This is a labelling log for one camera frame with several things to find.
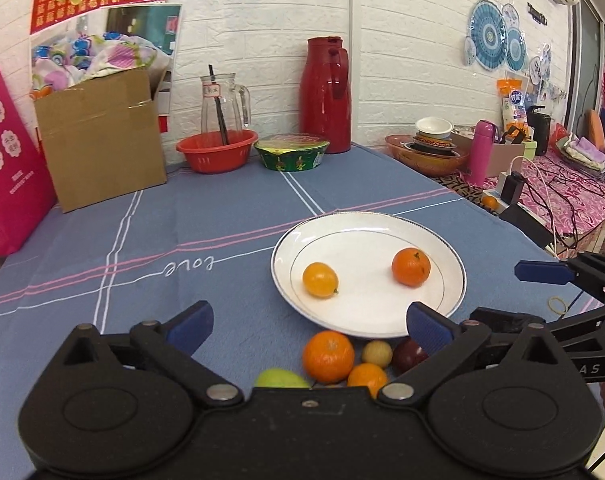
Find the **red thermos jug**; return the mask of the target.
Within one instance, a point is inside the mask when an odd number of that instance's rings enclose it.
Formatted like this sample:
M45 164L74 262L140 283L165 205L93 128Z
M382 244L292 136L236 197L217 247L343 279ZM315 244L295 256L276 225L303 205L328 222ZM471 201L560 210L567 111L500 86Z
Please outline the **red thermos jug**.
M329 142L327 153L351 148L349 56L339 36L308 40L299 86L299 130Z

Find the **orange tangerine on plate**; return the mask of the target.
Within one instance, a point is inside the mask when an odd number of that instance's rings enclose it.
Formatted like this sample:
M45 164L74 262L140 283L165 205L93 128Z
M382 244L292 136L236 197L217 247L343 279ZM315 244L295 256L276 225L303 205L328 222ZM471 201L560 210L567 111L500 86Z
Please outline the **orange tangerine on plate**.
M431 260L415 247L401 249L391 263L391 273L403 285L420 287L431 274Z

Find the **black stirring stick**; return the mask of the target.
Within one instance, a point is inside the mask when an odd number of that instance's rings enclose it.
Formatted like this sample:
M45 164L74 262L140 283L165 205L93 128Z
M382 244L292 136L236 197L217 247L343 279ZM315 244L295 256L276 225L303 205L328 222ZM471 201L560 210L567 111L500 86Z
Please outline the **black stirring stick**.
M214 73L214 66L212 66L211 64L208 64L208 70L209 70L209 76L211 79L211 83L215 84L216 83L216 74ZM229 144L228 129L226 128L226 125L225 125L220 96L215 96L214 102L216 102L217 119L218 119L220 134L221 134L221 141L222 141L223 145L228 145Z

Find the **dark red plum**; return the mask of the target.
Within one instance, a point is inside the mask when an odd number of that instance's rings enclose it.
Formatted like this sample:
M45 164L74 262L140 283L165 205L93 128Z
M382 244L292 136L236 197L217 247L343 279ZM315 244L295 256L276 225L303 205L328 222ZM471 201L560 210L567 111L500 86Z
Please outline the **dark red plum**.
M399 376L412 370L413 367L424 362L429 355L411 337L405 338L397 344L391 358L391 367Z

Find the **yellow rubber band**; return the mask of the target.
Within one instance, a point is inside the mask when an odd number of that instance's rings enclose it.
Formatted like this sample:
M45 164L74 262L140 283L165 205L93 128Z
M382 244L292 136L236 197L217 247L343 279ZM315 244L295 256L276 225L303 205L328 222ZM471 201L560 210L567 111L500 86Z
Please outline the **yellow rubber band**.
M563 316L568 311L568 304L558 296L552 296L547 300L547 306L557 316Z

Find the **blue striped tablecloth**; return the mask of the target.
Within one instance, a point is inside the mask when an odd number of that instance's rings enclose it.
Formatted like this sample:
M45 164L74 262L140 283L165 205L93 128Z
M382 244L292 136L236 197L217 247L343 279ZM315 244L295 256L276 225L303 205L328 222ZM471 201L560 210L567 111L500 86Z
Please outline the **blue striped tablecloth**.
M481 306L551 320L552 296L574 312L595 306L574 286L519 281L516 263L543 258L521 231L361 146L297 174L257 160L212 176L174 170L156 188L69 214L53 208L0 269L0 479L30 474L19 410L81 323L126 333L203 299L214 308L214 331L199 362L242 389L265 368L296 370L316 326L276 290L271 252L291 226L342 210L395 214L444 237L467 270L457 318Z

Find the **small orange tangerine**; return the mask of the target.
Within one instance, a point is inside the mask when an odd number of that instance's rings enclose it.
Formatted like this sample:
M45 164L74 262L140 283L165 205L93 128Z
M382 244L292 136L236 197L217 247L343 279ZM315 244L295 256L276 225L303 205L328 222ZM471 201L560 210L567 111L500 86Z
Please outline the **small orange tangerine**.
M348 387L365 387L370 396L376 398L377 393L388 384L388 377L382 367L373 363L361 363L353 367L347 377Z

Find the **blue white paper fans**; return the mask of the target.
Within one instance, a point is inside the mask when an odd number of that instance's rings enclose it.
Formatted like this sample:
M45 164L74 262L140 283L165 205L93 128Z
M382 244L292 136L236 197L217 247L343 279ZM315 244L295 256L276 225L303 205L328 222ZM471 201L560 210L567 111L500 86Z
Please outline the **blue white paper fans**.
M534 86L540 86L550 80L552 49L544 44L539 52L529 50L512 3L498 6L491 0L478 0L467 21L462 61L464 66L477 64L487 72L504 68L511 74L525 74Z

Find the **white round plate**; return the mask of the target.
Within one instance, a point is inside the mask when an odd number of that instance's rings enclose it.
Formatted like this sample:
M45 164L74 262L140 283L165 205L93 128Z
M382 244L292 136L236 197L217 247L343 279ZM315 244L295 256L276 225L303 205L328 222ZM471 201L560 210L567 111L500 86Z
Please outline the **white round plate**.
M409 287L393 277L395 255L420 249L431 263L429 278ZM307 292L304 270L324 263L337 275L337 292L321 299ZM366 211L313 218L287 231L275 245L271 275L284 300L309 321L353 337L406 336L406 312L420 301L444 316L458 310L467 271L453 247L417 222Z

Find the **glass pitcher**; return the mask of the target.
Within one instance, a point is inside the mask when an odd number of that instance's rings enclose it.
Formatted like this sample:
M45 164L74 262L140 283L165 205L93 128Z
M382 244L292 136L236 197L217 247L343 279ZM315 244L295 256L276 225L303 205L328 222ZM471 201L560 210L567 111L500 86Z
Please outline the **glass pitcher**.
M236 81L236 73L217 74L216 83L210 76L200 77L202 83L202 108L200 109L200 132L220 131L215 96L220 96L222 112L228 132L248 129L252 123L250 92Z

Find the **black power adapter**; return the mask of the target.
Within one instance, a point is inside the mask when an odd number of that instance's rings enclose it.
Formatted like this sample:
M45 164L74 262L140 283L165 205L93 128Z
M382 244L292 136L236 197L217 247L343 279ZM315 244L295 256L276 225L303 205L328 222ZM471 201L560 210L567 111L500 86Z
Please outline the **black power adapter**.
M523 174L517 171L512 171L508 174L503 182L502 190L500 192L500 198L503 203L508 206L515 205L521 198L526 179Z

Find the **brown cardboard box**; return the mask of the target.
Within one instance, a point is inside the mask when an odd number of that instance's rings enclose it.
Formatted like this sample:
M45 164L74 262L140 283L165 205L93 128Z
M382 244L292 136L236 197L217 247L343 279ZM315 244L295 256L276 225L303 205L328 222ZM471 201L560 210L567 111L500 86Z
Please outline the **brown cardboard box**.
M146 70L80 82L34 103L60 208L80 209L167 181Z

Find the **floral cloth in box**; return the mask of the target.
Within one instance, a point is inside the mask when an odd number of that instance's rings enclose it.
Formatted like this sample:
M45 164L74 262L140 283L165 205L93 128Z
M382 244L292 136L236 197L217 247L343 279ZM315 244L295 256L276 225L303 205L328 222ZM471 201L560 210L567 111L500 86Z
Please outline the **floral cloth in box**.
M167 53L139 36L70 32L32 49L31 99L138 68L146 70L151 84L158 84L170 61Z

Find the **pink shopping bag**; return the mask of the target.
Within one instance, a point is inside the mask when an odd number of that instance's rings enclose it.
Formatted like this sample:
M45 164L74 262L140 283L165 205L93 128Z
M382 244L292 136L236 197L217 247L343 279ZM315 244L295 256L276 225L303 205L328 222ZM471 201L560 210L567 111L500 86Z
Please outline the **pink shopping bag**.
M55 203L44 158L0 72L0 258L20 249Z

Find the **small orange on side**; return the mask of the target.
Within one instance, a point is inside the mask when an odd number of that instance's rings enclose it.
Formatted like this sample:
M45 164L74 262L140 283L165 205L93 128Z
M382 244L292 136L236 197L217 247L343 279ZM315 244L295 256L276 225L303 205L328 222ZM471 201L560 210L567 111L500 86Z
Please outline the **small orange on side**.
M489 210L497 210L499 208L498 201L491 195L484 195L481 199L481 205Z

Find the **green instant noodle bowl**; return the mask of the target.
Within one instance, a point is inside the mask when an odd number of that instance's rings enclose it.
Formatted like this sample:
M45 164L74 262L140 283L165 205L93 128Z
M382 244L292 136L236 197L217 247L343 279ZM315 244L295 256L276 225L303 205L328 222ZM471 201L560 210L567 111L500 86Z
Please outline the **green instant noodle bowl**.
M254 148L267 169L295 172L318 167L329 145L321 136L287 133L260 138Z

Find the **large orange tangerine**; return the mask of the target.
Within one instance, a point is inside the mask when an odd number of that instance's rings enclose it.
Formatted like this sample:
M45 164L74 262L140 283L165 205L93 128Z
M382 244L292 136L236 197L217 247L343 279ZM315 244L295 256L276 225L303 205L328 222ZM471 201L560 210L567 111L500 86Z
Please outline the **large orange tangerine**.
M356 353L350 340L341 333L324 330L313 336L302 350L302 367L323 385L345 380L355 365Z

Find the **black thermos bottle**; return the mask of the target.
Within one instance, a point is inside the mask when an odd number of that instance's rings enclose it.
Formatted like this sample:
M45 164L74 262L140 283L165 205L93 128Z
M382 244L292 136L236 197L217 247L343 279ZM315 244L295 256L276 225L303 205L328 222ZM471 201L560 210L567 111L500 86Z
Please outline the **black thermos bottle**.
M543 156L548 151L551 131L552 118L542 110L542 105L532 105L526 110L527 124L533 129L533 140L537 143L537 156Z

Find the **pink floral cloth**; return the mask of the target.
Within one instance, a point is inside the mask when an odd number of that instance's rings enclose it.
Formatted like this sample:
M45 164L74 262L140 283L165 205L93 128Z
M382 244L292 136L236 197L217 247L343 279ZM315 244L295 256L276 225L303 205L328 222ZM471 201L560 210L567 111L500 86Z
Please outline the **pink floral cloth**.
M557 233L555 252L561 257L605 255L605 182L565 165L554 154L521 164L528 184L519 205Z

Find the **orange glass bowl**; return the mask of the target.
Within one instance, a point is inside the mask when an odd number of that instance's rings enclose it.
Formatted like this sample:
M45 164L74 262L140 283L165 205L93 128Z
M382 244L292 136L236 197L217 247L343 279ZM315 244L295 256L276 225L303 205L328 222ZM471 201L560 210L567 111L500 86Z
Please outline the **orange glass bowl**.
M465 167L470 157L468 151L461 150L457 146L454 146L448 154L417 150L412 146L413 141L414 137L406 134L393 134L385 138L391 156L425 177L455 174Z

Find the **green apple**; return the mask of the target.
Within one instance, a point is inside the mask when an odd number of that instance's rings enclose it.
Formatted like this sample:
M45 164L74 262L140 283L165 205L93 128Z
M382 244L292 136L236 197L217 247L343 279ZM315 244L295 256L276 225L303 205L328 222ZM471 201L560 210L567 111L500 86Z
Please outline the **green apple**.
M309 382L304 377L284 370L284 368L272 367L263 370L256 378L254 386L256 388L289 388L289 389L309 389Z

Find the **orange snack package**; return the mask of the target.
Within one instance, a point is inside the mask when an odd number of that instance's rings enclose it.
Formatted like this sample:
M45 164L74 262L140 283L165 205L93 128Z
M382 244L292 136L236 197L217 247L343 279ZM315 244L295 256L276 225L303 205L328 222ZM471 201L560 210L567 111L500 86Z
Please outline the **orange snack package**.
M527 118L523 81L515 78L498 79L497 90L501 98L503 131L507 132L512 127L526 130Z

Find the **tan longan fruit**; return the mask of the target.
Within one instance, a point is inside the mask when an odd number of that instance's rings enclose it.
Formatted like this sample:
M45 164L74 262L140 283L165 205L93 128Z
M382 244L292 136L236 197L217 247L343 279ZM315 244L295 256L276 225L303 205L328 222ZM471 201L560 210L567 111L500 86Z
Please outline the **tan longan fruit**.
M361 351L361 362L387 368L393 359L393 348L383 340L369 341Z

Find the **pink water bottle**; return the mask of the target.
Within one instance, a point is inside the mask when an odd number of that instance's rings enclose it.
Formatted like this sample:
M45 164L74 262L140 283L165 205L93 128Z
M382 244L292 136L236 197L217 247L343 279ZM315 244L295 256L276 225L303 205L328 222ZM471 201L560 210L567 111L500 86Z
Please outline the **pink water bottle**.
M476 124L467 171L468 184L481 186L484 183L496 133L497 126L492 122L481 120Z

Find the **white ceramic cup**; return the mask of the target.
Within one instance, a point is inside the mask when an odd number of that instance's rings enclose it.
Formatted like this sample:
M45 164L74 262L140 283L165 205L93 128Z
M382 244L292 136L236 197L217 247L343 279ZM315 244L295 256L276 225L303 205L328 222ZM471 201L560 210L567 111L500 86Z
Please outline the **white ceramic cup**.
M453 125L449 120L429 116L419 119L415 123L417 133L434 139L447 139L453 131Z

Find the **red plastic basket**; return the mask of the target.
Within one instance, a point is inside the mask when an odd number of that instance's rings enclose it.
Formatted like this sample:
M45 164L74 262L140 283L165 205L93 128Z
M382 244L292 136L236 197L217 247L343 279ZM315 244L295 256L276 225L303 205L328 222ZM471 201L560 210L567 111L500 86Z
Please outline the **red plastic basket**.
M222 174L244 166L257 140L255 131L230 130L229 143L224 144L221 132L211 131L182 139L176 144L176 150L198 174Z

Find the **small yellow-orange kumquat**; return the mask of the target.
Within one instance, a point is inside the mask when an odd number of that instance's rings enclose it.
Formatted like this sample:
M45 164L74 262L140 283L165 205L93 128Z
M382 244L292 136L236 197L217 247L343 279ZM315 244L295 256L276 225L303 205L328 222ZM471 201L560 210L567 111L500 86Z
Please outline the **small yellow-orange kumquat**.
M304 270L302 284L311 296L327 299L336 294L339 289L339 278L331 266L314 262Z

